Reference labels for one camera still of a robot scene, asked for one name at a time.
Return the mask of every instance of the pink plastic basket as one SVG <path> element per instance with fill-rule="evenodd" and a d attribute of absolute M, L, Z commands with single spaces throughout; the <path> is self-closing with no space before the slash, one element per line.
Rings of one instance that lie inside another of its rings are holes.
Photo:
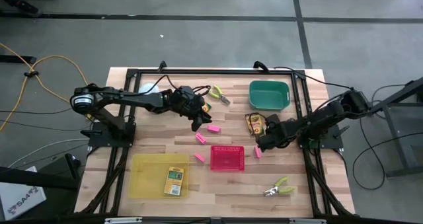
<path fill-rule="evenodd" d="M 210 170 L 244 171 L 244 147 L 212 145 L 210 149 Z"/>

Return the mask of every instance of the pliers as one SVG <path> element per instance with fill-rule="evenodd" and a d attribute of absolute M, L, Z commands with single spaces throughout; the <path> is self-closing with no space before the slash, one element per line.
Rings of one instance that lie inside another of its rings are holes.
<path fill-rule="evenodd" d="M 222 102 L 224 102 L 224 103 L 226 103 L 226 104 L 230 104 L 231 103 L 231 101 L 229 101 L 226 97 L 225 97 L 225 95 L 223 95 L 223 92 L 222 92 L 222 90 L 217 86 L 217 85 L 214 85 L 213 86 L 216 90 L 217 90 L 217 92 L 219 93 L 219 94 L 215 94 L 215 93 L 213 93 L 212 91 L 209 91 L 209 94 L 210 94 L 210 96 L 212 96 L 212 97 L 214 97 L 214 98 L 218 98 L 218 99 L 220 99 Z"/>
<path fill-rule="evenodd" d="M 289 194 L 290 192 L 293 191 L 293 188 L 279 189 L 279 186 L 285 181 L 288 181 L 288 177 L 283 177 L 283 178 L 279 179 L 279 181 L 277 181 L 277 183 L 275 183 L 275 186 L 273 188 L 264 191 L 264 195 L 265 196 L 271 196 L 271 195 L 274 195 L 276 193 Z"/>

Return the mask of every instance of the yellow tray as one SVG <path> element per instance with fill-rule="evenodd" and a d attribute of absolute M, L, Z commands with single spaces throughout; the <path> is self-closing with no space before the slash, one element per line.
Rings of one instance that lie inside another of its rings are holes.
<path fill-rule="evenodd" d="M 188 195 L 190 156 L 185 154 L 138 154 L 132 158 L 130 198 L 184 198 Z M 183 168 L 180 196 L 165 194 L 169 167 Z"/>

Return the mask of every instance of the wooden tabletop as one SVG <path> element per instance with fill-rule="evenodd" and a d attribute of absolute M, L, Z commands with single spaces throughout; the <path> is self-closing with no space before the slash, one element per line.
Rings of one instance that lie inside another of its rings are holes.
<path fill-rule="evenodd" d="M 123 88 L 127 67 L 112 67 L 106 86 Z M 308 69 L 306 73 L 324 81 L 320 69 Z M 161 75 L 142 75 L 141 84 L 154 83 Z M 170 75 L 176 86 L 218 85 L 231 101 L 229 106 L 219 100 L 205 96 L 211 104 L 209 111 L 213 125 L 221 127 L 221 133 L 212 134 L 202 126 L 199 132 L 207 139 L 200 145 L 191 131 L 186 118 L 173 112 L 161 115 L 150 114 L 142 108 L 135 112 L 137 131 L 134 146 L 130 149 L 126 165 L 119 215 L 136 216 L 183 216 L 183 217 L 312 217 L 304 158 L 297 142 L 285 149 L 267 150 L 257 159 L 253 153 L 256 145 L 249 135 L 245 114 L 251 113 L 249 106 L 249 84 L 253 80 L 283 81 L 292 91 L 291 80 L 285 75 Z M 311 105 L 318 107 L 328 98 L 325 85 L 307 80 Z M 166 79 L 159 89 L 169 89 Z M 301 84 L 298 82 L 300 100 L 305 112 Z M 107 109 L 117 114 L 118 105 Z M 260 112 L 271 115 L 274 112 Z M 293 102 L 279 113 L 281 120 L 296 118 Z M 210 171 L 210 145 L 242 145 L 245 148 L 245 171 L 241 173 Z M 110 148 L 97 149 L 87 160 L 75 211 L 81 211 L 94 198 L 104 183 Z M 132 157 L 142 153 L 185 153 L 190 155 L 188 197 L 181 199 L 130 199 L 128 197 Z M 206 158 L 206 163 L 196 161 L 194 154 Z M 350 187 L 344 163 L 334 151 L 322 151 L 327 184 L 341 203 L 354 212 Z M 264 197 L 263 191 L 271 188 L 279 178 L 288 176 L 287 186 L 295 190 L 290 195 Z M 114 195 L 111 188 L 109 207 Z M 316 187 L 319 207 L 323 209 L 321 190 Z"/>

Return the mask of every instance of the green plastic container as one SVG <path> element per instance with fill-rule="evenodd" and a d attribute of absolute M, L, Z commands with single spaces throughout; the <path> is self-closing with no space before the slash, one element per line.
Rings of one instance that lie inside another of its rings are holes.
<path fill-rule="evenodd" d="M 255 110 L 281 111 L 290 103 L 289 87 L 280 81 L 250 83 L 250 106 Z"/>

